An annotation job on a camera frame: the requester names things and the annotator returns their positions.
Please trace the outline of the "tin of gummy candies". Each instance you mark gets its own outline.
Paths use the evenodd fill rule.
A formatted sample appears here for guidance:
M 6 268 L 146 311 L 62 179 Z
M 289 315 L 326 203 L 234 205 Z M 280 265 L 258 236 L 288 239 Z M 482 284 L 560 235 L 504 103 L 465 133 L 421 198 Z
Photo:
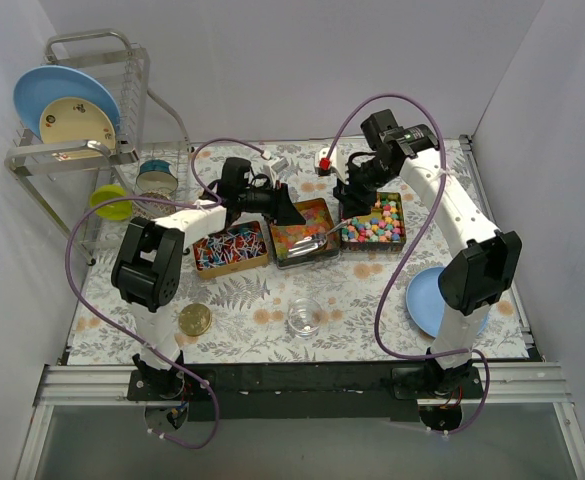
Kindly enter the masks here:
M 295 208 L 305 218 L 304 225 L 268 225 L 274 262 L 279 269 L 287 269 L 304 264 L 335 258 L 339 255 L 340 240 L 336 233 L 328 236 L 327 244 L 314 252 L 290 257 L 288 250 L 303 238 L 312 234 L 327 232 L 335 226 L 328 205 L 323 198 L 295 203 Z

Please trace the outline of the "tin of star candies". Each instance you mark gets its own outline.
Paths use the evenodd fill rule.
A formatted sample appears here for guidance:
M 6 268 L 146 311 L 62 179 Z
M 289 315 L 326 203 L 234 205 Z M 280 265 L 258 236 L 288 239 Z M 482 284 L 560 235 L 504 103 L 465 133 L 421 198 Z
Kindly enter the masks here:
M 378 192 L 368 215 L 353 217 L 341 229 L 343 251 L 398 253 L 407 242 L 401 195 Z

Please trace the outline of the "silver metal scoop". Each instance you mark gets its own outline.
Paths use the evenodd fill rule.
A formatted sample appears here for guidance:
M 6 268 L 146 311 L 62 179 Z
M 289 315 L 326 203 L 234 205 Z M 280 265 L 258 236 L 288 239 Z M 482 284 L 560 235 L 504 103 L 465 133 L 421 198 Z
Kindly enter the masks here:
M 309 236 L 304 237 L 303 239 L 294 243 L 288 249 L 288 257 L 289 258 L 296 258 L 299 256 L 307 255 L 318 250 L 321 250 L 327 245 L 328 237 L 337 232 L 338 230 L 342 229 L 343 227 L 347 227 L 350 225 L 350 220 L 344 220 L 333 228 L 326 232 L 319 232 L 315 234 L 311 234 Z

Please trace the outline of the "gold tin of lollipops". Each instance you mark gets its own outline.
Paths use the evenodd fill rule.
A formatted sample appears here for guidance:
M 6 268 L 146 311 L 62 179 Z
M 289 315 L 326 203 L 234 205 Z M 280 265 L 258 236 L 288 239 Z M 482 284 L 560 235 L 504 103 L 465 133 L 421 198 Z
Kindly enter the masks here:
M 204 280 L 265 266 L 266 239 L 258 221 L 233 225 L 192 245 L 196 271 Z

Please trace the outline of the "clear glass bowl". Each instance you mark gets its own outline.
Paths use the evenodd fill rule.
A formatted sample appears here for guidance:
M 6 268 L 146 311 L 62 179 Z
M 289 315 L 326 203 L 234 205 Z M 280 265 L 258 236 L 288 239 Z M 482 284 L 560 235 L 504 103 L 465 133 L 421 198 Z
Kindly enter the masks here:
M 307 339 L 314 336 L 321 324 L 322 308 L 314 300 L 299 298 L 288 306 L 286 328 L 296 338 Z

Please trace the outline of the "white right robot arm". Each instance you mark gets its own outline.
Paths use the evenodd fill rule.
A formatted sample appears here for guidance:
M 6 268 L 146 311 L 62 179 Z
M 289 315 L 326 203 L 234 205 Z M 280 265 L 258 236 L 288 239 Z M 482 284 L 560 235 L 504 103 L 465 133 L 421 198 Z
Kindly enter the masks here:
M 522 242 L 516 232 L 502 232 L 483 215 L 448 173 L 434 124 L 404 128 L 390 110 L 382 110 L 364 120 L 361 130 L 372 157 L 337 167 L 333 195 L 342 217 L 370 213 L 378 190 L 401 178 L 428 208 L 426 221 L 441 230 L 452 256 L 437 279 L 444 301 L 440 329 L 419 357 L 418 369 L 404 377 L 406 387 L 447 397 L 470 375 L 480 325 L 511 287 Z

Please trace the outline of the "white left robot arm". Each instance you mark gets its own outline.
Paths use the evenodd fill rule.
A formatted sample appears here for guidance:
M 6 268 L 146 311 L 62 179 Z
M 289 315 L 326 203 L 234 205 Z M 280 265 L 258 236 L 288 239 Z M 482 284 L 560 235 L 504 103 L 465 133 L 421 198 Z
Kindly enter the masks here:
M 226 230 L 244 213 L 256 213 L 278 226 L 306 223 L 290 198 L 288 185 L 255 176 L 247 159 L 229 157 L 221 177 L 192 209 L 167 217 L 131 220 L 111 275 L 128 303 L 143 350 L 133 357 L 142 381 L 162 399 L 177 398 L 185 386 L 175 367 L 181 348 L 172 314 L 165 308 L 177 293 L 187 246 Z

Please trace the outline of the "floral tablecloth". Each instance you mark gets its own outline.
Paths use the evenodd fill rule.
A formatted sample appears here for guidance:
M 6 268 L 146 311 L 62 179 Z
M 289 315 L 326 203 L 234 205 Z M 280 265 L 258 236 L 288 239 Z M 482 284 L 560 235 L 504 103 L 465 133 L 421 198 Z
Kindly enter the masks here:
M 458 140 L 445 141 L 447 165 L 476 205 L 480 196 Z M 282 173 L 293 201 L 324 198 L 333 219 L 338 204 L 331 197 L 334 177 L 317 177 L 312 168 L 315 153 L 325 142 L 268 144 L 261 148 L 286 158 L 290 166 Z M 258 172 L 263 162 L 257 152 L 236 144 L 216 144 L 201 151 L 196 169 L 206 183 L 218 178 L 226 157 L 253 162 Z M 383 190 L 399 192 L 404 207 L 409 242 L 427 216 L 418 196 L 402 180 Z M 190 202 L 200 194 L 198 183 L 187 171 L 184 198 Z M 101 250 L 83 284 L 84 297 L 100 312 L 130 330 L 134 318 L 110 276 L 118 245 Z M 343 252 L 335 258 L 289 269 L 268 265 L 224 275 L 211 280 L 199 277 L 192 254 L 183 258 L 179 289 L 168 305 L 175 327 L 175 339 L 189 363 L 262 363 L 292 361 L 371 361 L 391 359 L 378 347 L 373 321 L 379 297 L 402 253 Z M 430 267 L 449 262 L 447 244 L 433 224 L 393 286 L 382 311 L 382 341 L 391 350 L 421 355 L 431 345 L 411 320 L 405 304 L 410 280 Z M 318 332 L 307 339 L 295 338 L 286 328 L 289 304 L 299 298 L 316 301 L 322 308 Z M 212 313 L 211 327 L 198 337 L 184 335 L 178 328 L 180 311 L 191 303 L 206 305 Z M 489 359 L 528 358 L 515 297 L 502 294 L 491 307 L 487 325 L 477 337 L 475 348 Z M 69 340 L 67 365 L 130 364 L 141 351 L 132 338 L 111 328 L 85 306 L 77 305 Z

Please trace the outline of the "blue patterned ceramic bowl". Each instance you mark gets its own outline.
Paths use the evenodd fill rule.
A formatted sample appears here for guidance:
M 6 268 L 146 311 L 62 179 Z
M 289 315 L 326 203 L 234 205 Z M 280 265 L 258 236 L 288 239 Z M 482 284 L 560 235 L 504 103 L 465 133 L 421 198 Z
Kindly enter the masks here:
M 141 163 L 135 180 L 135 193 L 156 193 L 173 200 L 177 188 L 178 179 L 168 161 L 150 159 Z

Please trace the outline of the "patterned round coaster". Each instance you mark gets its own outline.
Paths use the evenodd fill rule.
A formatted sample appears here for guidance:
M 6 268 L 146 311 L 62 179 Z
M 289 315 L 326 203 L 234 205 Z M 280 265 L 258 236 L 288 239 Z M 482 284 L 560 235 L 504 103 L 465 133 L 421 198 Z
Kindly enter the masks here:
M 172 206 L 155 201 L 132 201 L 132 215 L 149 220 L 166 217 L 171 214 Z

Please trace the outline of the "blue plate on table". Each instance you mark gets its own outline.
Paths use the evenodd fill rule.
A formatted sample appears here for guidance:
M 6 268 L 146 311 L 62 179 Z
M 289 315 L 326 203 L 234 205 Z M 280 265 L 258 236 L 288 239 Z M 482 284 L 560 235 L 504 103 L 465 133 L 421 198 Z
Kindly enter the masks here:
M 490 306 L 475 310 L 469 317 L 452 309 L 444 300 L 439 288 L 439 277 L 443 266 L 427 268 L 416 274 L 406 289 L 406 306 L 410 318 L 416 326 L 432 336 L 445 339 L 459 337 L 463 330 L 469 329 L 476 337 L 485 328 Z

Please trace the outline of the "metal dish rack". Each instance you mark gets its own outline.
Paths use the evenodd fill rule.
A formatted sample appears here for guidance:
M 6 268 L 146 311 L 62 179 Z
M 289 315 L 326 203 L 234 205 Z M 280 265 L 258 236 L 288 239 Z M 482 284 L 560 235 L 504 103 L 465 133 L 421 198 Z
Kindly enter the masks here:
M 97 251 L 121 242 L 133 200 L 168 199 L 134 192 L 141 163 L 168 161 L 178 179 L 173 201 L 182 201 L 193 148 L 186 132 L 177 142 L 144 143 L 147 100 L 175 121 L 182 118 L 150 88 L 146 50 L 123 33 L 100 29 L 52 37 L 43 65 L 67 66 L 92 76 L 110 91 L 121 111 L 114 151 L 94 140 L 44 144 L 21 122 L 20 140 L 5 158 L 7 170 L 73 244 L 74 253 L 93 265 Z

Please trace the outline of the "cream plate in rack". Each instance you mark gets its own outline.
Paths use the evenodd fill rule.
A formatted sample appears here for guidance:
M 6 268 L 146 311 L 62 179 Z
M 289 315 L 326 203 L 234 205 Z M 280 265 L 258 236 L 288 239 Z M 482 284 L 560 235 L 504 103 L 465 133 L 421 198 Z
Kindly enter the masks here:
M 109 117 L 95 104 L 77 97 L 63 97 L 50 103 L 39 119 L 44 144 L 94 140 L 110 151 L 116 149 L 115 129 Z

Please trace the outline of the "blue plate in rack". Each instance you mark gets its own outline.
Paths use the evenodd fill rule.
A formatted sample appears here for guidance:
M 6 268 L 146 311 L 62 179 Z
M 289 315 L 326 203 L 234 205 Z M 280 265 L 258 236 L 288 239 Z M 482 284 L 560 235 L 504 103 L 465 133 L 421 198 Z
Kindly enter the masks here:
M 13 88 L 13 104 L 22 124 L 41 139 L 40 119 L 52 102 L 74 97 L 99 107 L 114 127 L 121 111 L 113 95 L 92 76 L 67 66 L 42 65 L 24 73 Z

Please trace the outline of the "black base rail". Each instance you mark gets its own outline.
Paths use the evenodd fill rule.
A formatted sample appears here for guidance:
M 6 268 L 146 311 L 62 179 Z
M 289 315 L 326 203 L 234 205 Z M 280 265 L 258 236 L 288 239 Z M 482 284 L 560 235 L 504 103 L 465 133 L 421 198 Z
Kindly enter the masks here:
M 483 400 L 486 383 L 476 362 L 441 373 L 433 360 L 200 364 L 185 374 L 137 362 L 130 402 L 174 405 L 174 427 L 184 420 L 375 418 L 417 422 L 419 404 L 443 409 L 443 426 L 461 422 L 464 400 Z

